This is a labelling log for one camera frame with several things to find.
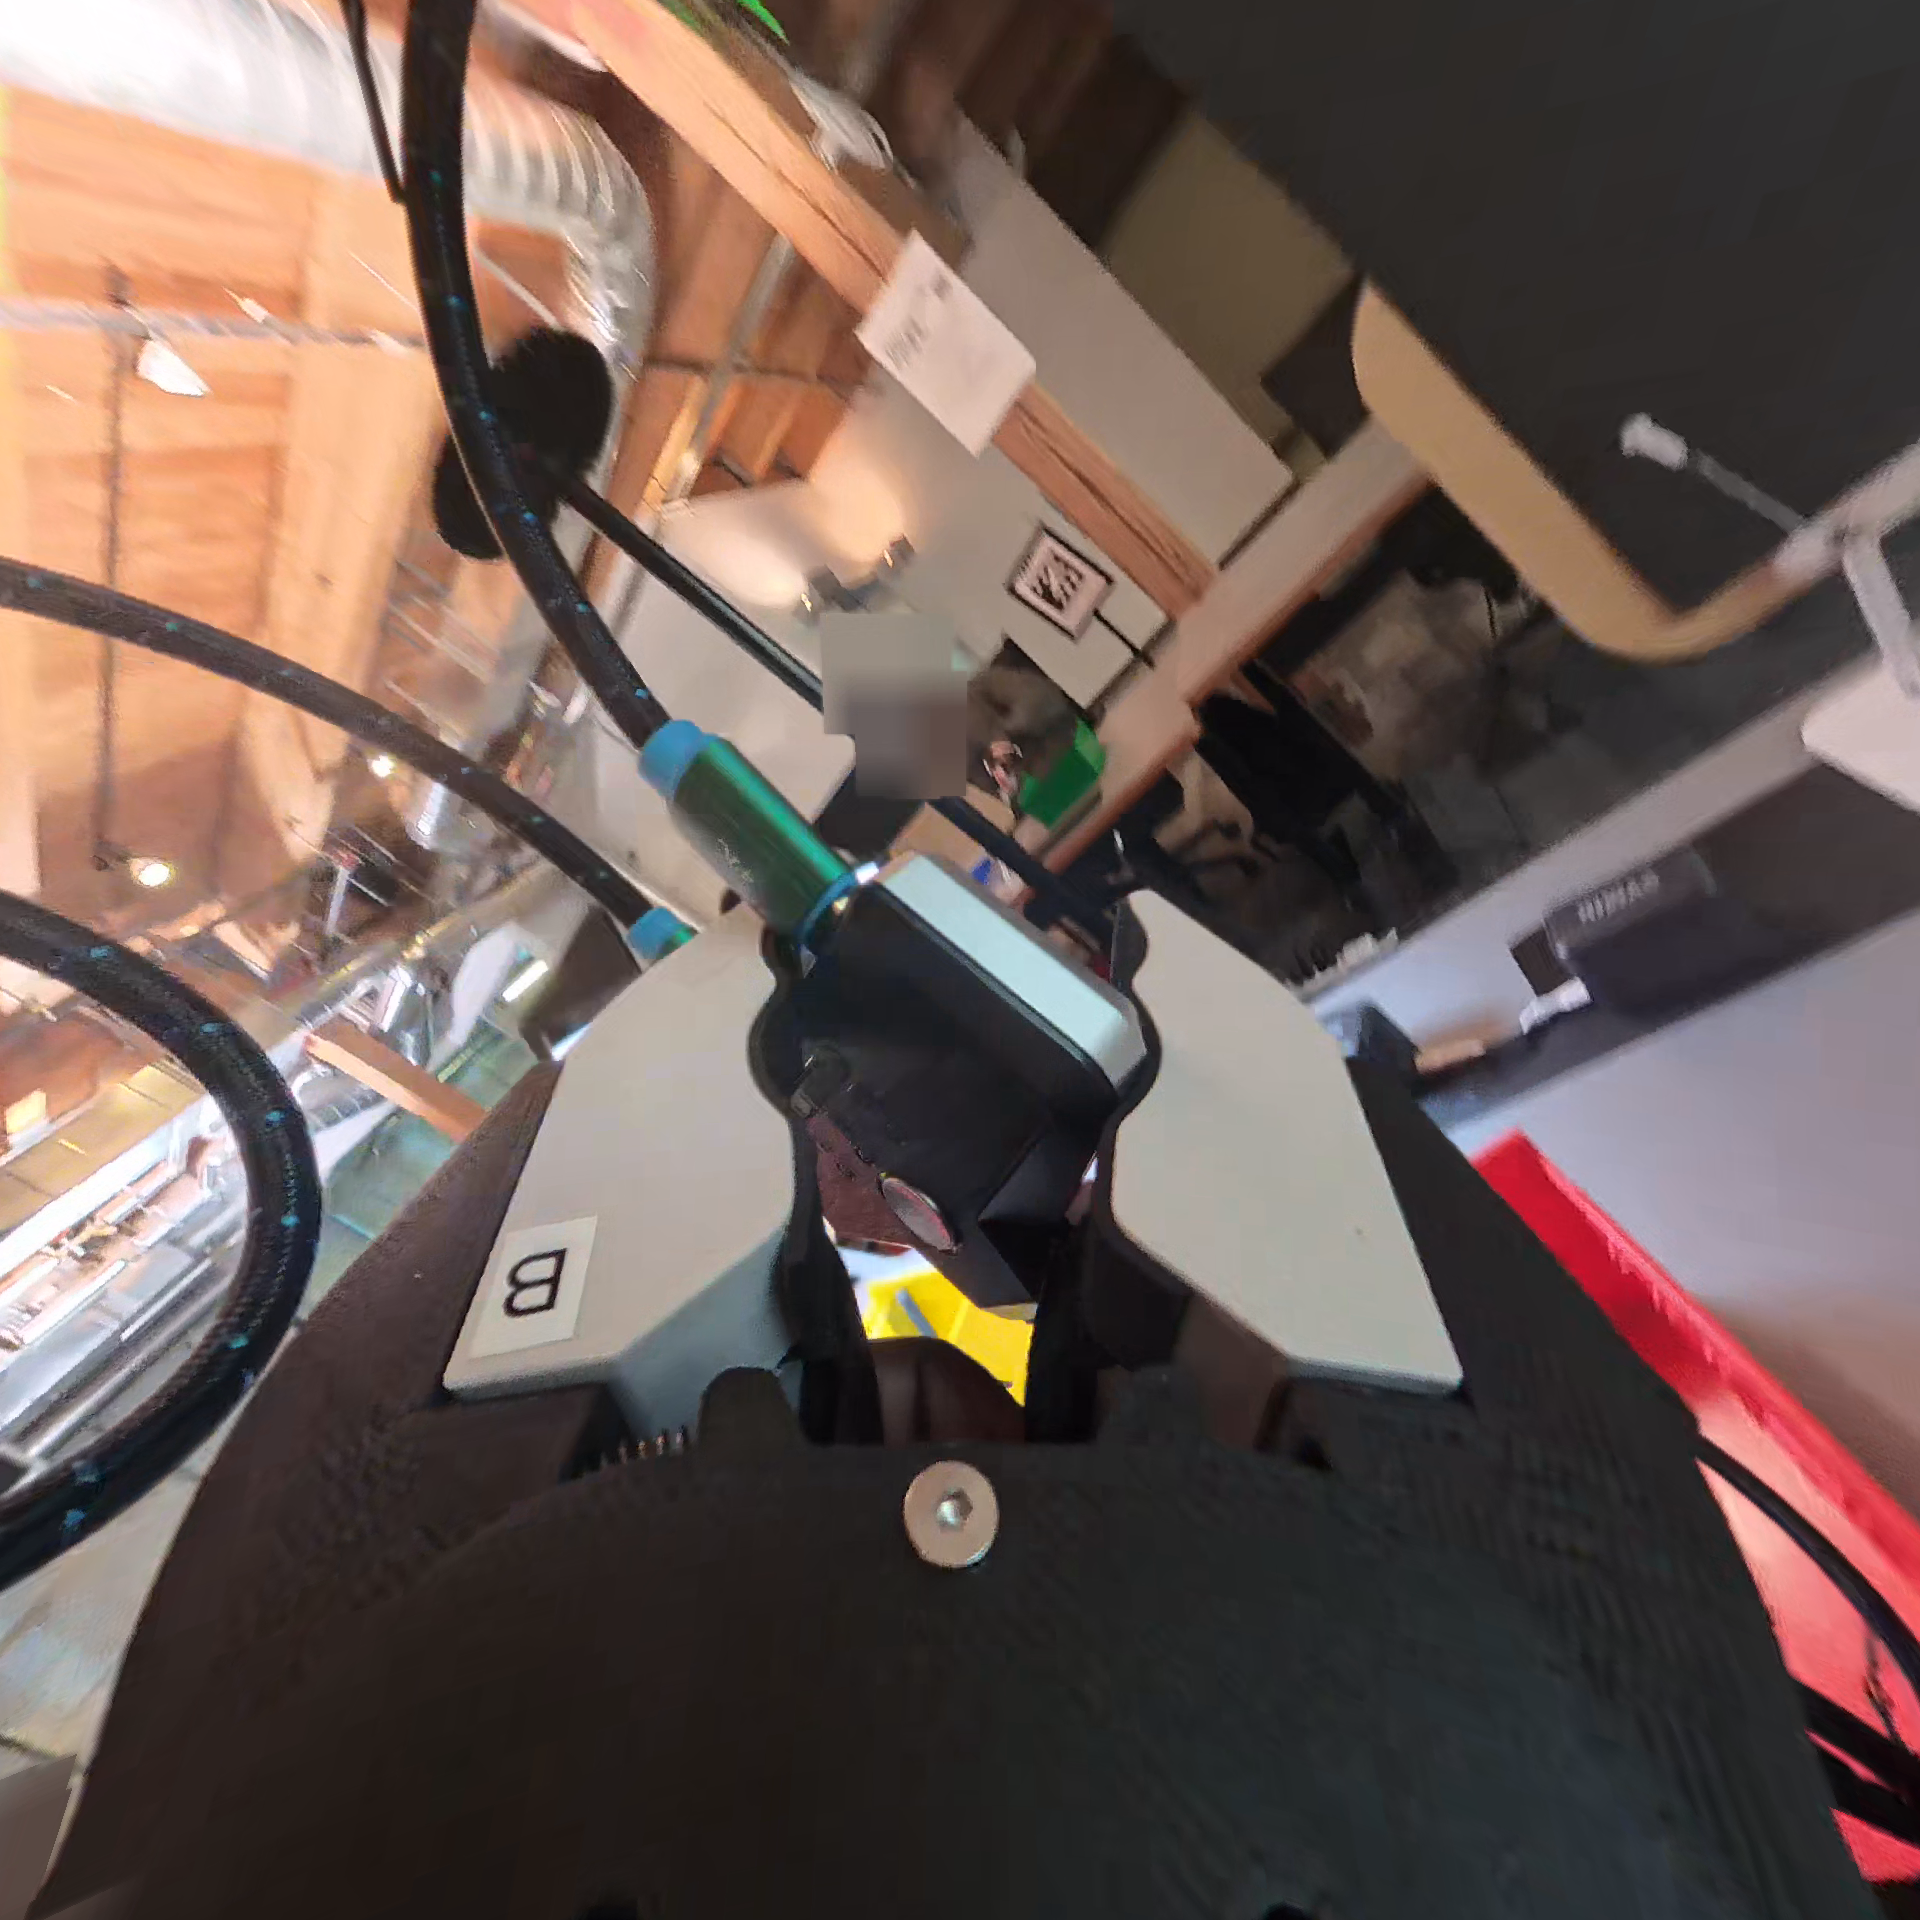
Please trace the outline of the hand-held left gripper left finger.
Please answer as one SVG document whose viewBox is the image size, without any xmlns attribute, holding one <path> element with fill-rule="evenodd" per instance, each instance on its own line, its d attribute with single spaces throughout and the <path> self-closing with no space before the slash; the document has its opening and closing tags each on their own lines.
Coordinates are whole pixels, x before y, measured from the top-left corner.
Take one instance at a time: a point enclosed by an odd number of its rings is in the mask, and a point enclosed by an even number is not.
<svg viewBox="0 0 1920 1920">
<path fill-rule="evenodd" d="M 749 1037 L 778 971 L 738 904 L 570 1049 L 446 1364 L 458 1402 L 610 1390 L 702 1402 L 799 1352 L 825 1219 Z"/>
</svg>

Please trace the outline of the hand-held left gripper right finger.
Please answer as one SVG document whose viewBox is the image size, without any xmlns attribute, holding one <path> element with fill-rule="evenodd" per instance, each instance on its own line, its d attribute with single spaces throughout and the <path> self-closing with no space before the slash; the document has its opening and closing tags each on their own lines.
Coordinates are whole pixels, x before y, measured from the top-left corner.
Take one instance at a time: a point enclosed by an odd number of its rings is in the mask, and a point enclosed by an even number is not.
<svg viewBox="0 0 1920 1920">
<path fill-rule="evenodd" d="M 1174 902 L 1126 904 L 1155 1059 L 1099 1153 L 1124 1251 L 1303 1375 L 1456 1392 L 1465 1373 L 1339 1039 Z"/>
</svg>

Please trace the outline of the black hdmi switch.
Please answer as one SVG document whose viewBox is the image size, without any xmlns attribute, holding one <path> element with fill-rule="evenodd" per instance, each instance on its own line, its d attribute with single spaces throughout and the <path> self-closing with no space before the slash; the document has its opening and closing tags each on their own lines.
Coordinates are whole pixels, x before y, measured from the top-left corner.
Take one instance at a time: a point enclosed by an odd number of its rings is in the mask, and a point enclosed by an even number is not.
<svg viewBox="0 0 1920 1920">
<path fill-rule="evenodd" d="M 981 1306 L 1085 1306 L 1088 1173 L 1160 1063 L 1140 1000 L 932 852 L 846 877 L 768 957 L 772 1091 L 828 1225 Z"/>
</svg>

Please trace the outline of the red plastic bin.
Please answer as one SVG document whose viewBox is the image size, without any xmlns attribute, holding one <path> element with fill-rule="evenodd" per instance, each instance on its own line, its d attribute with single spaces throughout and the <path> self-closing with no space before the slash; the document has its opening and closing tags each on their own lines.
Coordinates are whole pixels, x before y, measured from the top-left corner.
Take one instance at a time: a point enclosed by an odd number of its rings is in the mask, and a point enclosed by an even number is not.
<svg viewBox="0 0 1920 1920">
<path fill-rule="evenodd" d="M 1695 1430 L 1808 1517 L 1914 1630 L 1920 1530 L 1859 1460 L 1533 1137 L 1505 1136 L 1473 1153 L 1473 1163 L 1540 1235 L 1629 1352 L 1686 1402 Z M 1708 1474 L 1708 1488 L 1766 1601 L 1791 1677 L 1914 1751 L 1914 1686 L 1898 1673 L 1887 1645 L 1872 1638 L 1782 1524 L 1766 1517 L 1719 1474 Z"/>
</svg>

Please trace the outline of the grey cube device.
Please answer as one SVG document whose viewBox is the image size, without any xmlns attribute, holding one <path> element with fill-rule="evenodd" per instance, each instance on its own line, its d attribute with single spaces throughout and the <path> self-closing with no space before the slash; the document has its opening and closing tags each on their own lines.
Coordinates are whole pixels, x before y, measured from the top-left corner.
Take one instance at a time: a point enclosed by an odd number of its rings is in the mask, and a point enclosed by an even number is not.
<svg viewBox="0 0 1920 1920">
<path fill-rule="evenodd" d="M 1706 852 L 1668 848 L 1559 902 L 1511 957 L 1536 997 L 1578 983 L 1601 1010 L 1659 1012 L 1727 965 L 1736 919 Z"/>
</svg>

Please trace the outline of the green plastic bin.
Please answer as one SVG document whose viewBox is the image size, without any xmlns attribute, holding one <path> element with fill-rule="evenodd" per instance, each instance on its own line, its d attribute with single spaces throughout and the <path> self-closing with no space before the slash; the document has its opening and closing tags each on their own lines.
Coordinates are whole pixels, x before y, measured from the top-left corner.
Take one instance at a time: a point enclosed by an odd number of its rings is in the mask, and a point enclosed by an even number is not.
<svg viewBox="0 0 1920 1920">
<path fill-rule="evenodd" d="M 1071 735 L 1061 735 L 1039 756 L 1024 760 L 1014 786 L 1014 816 L 1045 823 L 1050 833 L 1061 829 L 1094 799 L 1103 760 L 1110 749 L 1099 735 L 1079 718 Z"/>
</svg>

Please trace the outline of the wooden office desk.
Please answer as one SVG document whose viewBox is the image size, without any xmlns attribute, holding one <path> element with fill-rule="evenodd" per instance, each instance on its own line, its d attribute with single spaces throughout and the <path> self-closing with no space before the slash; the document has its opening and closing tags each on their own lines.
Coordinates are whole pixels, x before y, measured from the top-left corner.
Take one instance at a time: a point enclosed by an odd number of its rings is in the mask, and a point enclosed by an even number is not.
<svg viewBox="0 0 1920 1920">
<path fill-rule="evenodd" d="M 1334 452 L 1214 577 L 1200 605 L 1174 617 L 1094 735 L 1103 741 L 1099 786 L 1061 829 L 1017 823 L 1017 842 L 1067 870 L 1099 833 L 1110 833 L 1200 735 L 1200 707 L 1262 657 L 1262 646 L 1303 612 L 1326 587 L 1348 577 L 1376 534 L 1430 490 L 1430 468 L 1379 429 L 1367 424 Z"/>
</svg>

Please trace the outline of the black round-top light stand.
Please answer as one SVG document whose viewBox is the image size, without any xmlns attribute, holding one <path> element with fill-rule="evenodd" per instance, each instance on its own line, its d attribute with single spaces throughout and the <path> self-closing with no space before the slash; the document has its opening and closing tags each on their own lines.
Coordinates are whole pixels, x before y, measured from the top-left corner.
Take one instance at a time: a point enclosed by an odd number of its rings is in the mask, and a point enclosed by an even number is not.
<svg viewBox="0 0 1920 1920">
<path fill-rule="evenodd" d="M 825 707 L 825 684 L 799 657 L 586 481 L 611 429 L 611 369 L 586 337 L 529 326 L 491 362 L 491 395 L 524 468 L 526 505 L 545 528 L 553 528 L 560 509 L 576 509 L 600 540 L 755 657 L 809 707 Z"/>
</svg>

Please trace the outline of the white panel stand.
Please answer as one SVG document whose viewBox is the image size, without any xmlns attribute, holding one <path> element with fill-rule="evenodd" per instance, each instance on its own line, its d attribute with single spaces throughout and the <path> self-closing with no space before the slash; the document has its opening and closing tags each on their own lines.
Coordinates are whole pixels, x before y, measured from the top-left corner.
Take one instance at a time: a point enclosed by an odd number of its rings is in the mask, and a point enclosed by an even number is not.
<svg viewBox="0 0 1920 1920">
<path fill-rule="evenodd" d="M 1691 475 L 1766 518 L 1779 549 L 1738 581 L 1749 597 L 1775 589 L 1791 598 L 1824 577 L 1843 577 L 1859 626 L 1876 646 L 1876 663 L 1821 693 L 1805 726 L 1805 749 L 1832 771 L 1876 790 L 1882 799 L 1920 808 L 1920 619 L 1914 589 L 1893 577 L 1888 534 L 1914 528 L 1920 512 L 1920 449 L 1906 445 L 1887 467 L 1851 481 L 1832 505 L 1805 518 L 1779 498 L 1749 481 L 1677 433 L 1650 412 L 1618 429 L 1624 456 Z"/>
</svg>

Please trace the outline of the white paper notice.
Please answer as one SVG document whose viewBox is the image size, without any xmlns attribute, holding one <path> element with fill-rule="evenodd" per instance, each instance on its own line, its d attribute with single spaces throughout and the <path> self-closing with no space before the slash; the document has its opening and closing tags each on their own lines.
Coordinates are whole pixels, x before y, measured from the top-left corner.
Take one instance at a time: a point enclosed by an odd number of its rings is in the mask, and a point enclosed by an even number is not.
<svg viewBox="0 0 1920 1920">
<path fill-rule="evenodd" d="M 1034 354 L 983 306 L 922 232 L 906 232 L 855 340 L 971 456 L 996 445 L 1017 395 L 1034 382 Z"/>
</svg>

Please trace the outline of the square marker wall tag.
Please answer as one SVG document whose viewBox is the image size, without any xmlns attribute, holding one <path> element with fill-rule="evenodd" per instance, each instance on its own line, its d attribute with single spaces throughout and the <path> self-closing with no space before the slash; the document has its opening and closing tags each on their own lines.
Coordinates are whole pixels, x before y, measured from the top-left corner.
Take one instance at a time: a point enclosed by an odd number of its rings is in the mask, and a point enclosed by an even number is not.
<svg viewBox="0 0 1920 1920">
<path fill-rule="evenodd" d="M 1099 560 L 1045 520 L 1007 575 L 1007 597 L 1071 641 L 1103 617 L 1114 587 L 1118 577 Z"/>
</svg>

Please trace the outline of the silver air duct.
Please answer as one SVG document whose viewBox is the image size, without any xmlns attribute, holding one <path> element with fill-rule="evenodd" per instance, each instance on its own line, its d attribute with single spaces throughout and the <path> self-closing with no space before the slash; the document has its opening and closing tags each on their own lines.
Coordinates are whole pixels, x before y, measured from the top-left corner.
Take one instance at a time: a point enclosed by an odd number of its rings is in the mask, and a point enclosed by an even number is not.
<svg viewBox="0 0 1920 1920">
<path fill-rule="evenodd" d="M 66 109 L 117 110 L 337 176 L 381 176 L 358 54 L 337 9 L 274 0 L 10 0 L 0 75 Z M 570 248 L 576 326 L 634 376 L 655 314 L 655 227 L 634 170 L 583 110 L 468 83 L 472 219 Z"/>
</svg>

